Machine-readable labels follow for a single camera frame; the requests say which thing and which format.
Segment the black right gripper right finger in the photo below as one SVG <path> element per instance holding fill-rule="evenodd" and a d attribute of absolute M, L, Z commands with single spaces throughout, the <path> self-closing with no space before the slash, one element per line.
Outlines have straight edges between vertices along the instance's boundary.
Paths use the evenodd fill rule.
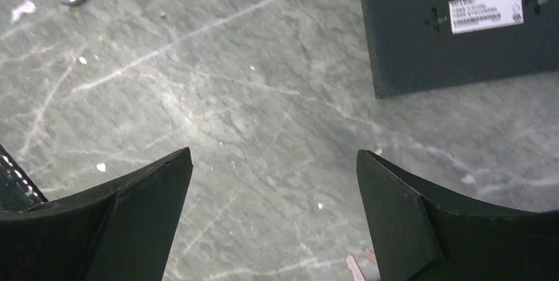
<path fill-rule="evenodd" d="M 557 280 L 558 212 L 467 197 L 369 150 L 357 179 L 382 280 Z"/>

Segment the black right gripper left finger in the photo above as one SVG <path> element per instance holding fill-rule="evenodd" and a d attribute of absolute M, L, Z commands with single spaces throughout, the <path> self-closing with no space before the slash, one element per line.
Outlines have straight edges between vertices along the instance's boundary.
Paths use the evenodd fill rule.
<path fill-rule="evenodd" d="M 1 151 L 2 280 L 161 280 L 192 177 L 189 148 L 49 201 Z"/>

